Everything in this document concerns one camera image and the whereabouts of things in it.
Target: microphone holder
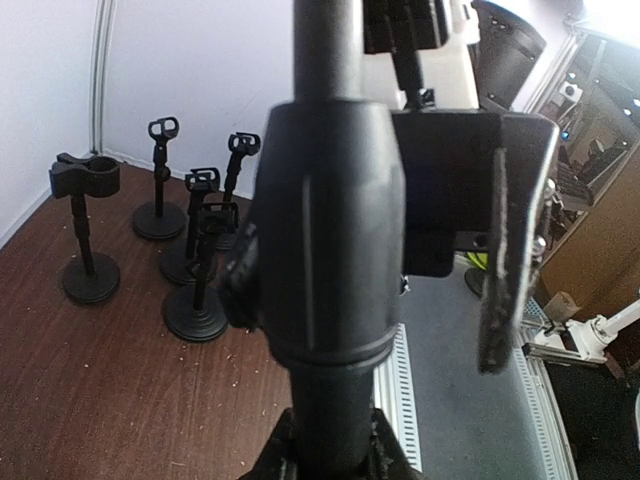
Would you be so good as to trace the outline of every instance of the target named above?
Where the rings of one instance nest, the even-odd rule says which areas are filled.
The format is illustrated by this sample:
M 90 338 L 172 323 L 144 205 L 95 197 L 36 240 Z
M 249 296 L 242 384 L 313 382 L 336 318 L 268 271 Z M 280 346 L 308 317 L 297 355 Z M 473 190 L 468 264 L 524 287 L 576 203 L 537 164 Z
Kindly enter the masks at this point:
M 180 124 L 175 117 L 160 118 L 149 123 L 148 131 L 156 142 L 153 149 L 155 201 L 145 203 L 133 212 L 133 231 L 147 240 L 169 240 L 182 233 L 187 221 L 180 207 L 164 201 L 164 184 L 171 178 L 171 170 L 167 167 L 167 143 L 178 136 Z
M 184 179 L 185 186 L 190 193 L 189 223 L 187 237 L 180 238 L 165 248 L 160 259 L 160 270 L 164 276 L 177 285 L 192 285 L 195 277 L 188 269 L 196 256 L 198 241 L 198 214 L 207 195 L 220 190 L 220 172 L 217 168 L 194 168 Z M 218 267 L 217 256 L 214 255 L 211 268 L 207 274 L 207 281 L 213 279 Z
M 109 157 L 74 158 L 61 153 L 49 170 L 54 198 L 70 197 L 73 228 L 80 246 L 80 258 L 74 258 L 62 273 L 62 287 L 79 304 L 95 304 L 113 295 L 120 285 L 116 262 L 101 253 L 92 253 L 89 242 L 89 218 L 85 195 L 110 197 L 120 190 L 120 166 Z
M 227 176 L 224 179 L 224 196 L 222 201 L 225 203 L 231 202 L 233 198 L 233 191 L 236 189 L 238 183 L 238 175 L 242 170 L 242 160 L 244 157 L 252 157 L 260 151 L 262 141 L 260 136 L 255 133 L 243 133 L 236 132 L 229 136 L 229 151 L 231 152 L 231 158 L 227 165 Z M 236 232 L 223 233 L 218 239 L 216 249 L 221 252 L 227 252 L 231 250 L 233 244 L 236 242 Z
M 194 285 L 170 292 L 164 299 L 164 321 L 177 337 L 188 342 L 208 342 L 227 329 L 227 318 L 218 293 L 207 286 L 215 245 L 222 233 L 238 228 L 238 205 L 205 203 L 198 213 L 199 239 L 196 260 L 190 265 Z

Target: white mount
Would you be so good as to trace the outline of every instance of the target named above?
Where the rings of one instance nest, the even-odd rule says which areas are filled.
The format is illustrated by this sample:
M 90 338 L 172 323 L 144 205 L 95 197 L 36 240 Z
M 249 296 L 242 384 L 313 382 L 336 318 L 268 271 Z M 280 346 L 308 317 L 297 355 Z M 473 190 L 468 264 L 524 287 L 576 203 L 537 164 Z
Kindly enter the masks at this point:
M 618 338 L 618 333 L 640 319 L 640 300 L 636 300 L 624 310 L 607 319 L 598 315 L 586 322 L 569 320 L 565 327 L 571 335 L 580 359 L 590 363 L 605 363 L 604 349 Z M 542 330 L 535 336 L 534 344 L 549 347 L 545 354 L 553 355 L 552 350 L 567 352 L 564 342 L 557 330 Z

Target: white wall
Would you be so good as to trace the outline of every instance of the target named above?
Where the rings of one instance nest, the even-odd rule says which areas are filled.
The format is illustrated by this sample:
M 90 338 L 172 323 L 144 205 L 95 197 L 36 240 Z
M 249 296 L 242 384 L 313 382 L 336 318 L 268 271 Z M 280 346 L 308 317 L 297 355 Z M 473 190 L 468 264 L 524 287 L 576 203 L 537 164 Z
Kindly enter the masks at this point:
M 104 145 L 150 162 L 147 124 L 174 115 L 174 173 L 216 166 L 227 139 L 264 133 L 270 108 L 292 97 L 292 0 L 119 0 L 107 60 Z M 236 192 L 250 197 L 257 158 Z
M 0 247 L 47 196 L 56 154 L 89 149 L 95 0 L 0 10 Z
M 513 102 L 513 109 L 522 111 L 538 85 L 543 81 L 547 70 L 554 63 L 562 45 L 569 38 L 569 33 L 562 22 L 570 10 L 570 2 L 567 0 L 491 1 L 526 20 L 547 41 L 547 47 Z

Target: screw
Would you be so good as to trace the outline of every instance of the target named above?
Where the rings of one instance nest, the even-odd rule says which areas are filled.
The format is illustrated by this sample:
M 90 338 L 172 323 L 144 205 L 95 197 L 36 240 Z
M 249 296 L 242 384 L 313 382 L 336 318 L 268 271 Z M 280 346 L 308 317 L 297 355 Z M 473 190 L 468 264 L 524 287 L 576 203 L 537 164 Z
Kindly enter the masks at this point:
M 409 287 L 409 277 L 406 275 L 400 275 L 400 296 L 403 296 L 405 293 L 410 292 L 411 288 Z
M 540 235 L 533 239 L 532 253 L 534 257 L 541 257 L 547 250 L 547 241 Z
M 551 200 L 551 197 L 553 197 L 555 193 L 556 193 L 556 182 L 554 182 L 550 178 L 547 178 L 547 184 L 544 187 L 544 199 Z

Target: black pole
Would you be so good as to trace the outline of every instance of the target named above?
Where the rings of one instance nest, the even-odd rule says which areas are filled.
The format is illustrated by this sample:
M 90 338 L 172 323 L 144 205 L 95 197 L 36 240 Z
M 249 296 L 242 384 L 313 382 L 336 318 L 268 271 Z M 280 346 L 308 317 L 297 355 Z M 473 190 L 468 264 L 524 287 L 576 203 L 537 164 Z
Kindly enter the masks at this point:
M 293 23 L 296 101 L 360 98 L 362 0 L 296 0 Z
M 189 198 L 189 224 L 187 226 L 187 246 L 185 258 L 192 260 L 196 256 L 196 245 L 198 243 L 198 212 L 202 208 L 206 193 L 193 191 Z
M 204 308 L 204 297 L 207 289 L 207 273 L 210 269 L 211 259 L 203 262 L 198 267 L 198 272 L 196 273 L 196 285 L 193 293 L 193 309 L 196 312 L 200 312 Z
M 222 201 L 224 203 L 231 202 L 233 197 L 233 191 L 236 189 L 236 185 L 238 184 L 238 175 L 240 175 L 240 171 L 242 170 L 242 159 L 246 155 L 243 153 L 232 153 L 231 159 L 229 160 L 229 166 L 227 167 L 227 176 L 224 179 L 224 195 L 222 196 Z M 222 208 L 224 210 L 228 210 L 228 205 L 223 205 Z
M 363 38 L 361 0 L 296 0 L 296 102 L 360 99 Z M 324 379 L 291 369 L 290 381 L 302 478 L 357 471 L 370 444 L 373 372 Z
M 192 260 L 196 254 L 196 243 L 198 241 L 198 214 L 189 214 L 189 226 L 187 227 L 187 247 L 184 256 L 188 260 Z
M 205 232 L 198 244 L 198 269 L 196 270 L 196 284 L 193 293 L 193 309 L 200 312 L 204 309 L 207 290 L 207 277 L 213 263 L 217 235 Z
M 71 213 L 73 214 L 73 229 L 80 245 L 82 263 L 87 275 L 95 275 L 96 270 L 91 255 L 89 243 L 89 218 L 87 217 L 87 203 L 84 195 L 71 195 Z
M 167 147 L 159 142 L 153 149 L 154 176 L 156 180 L 156 217 L 164 216 L 164 168 L 167 164 Z

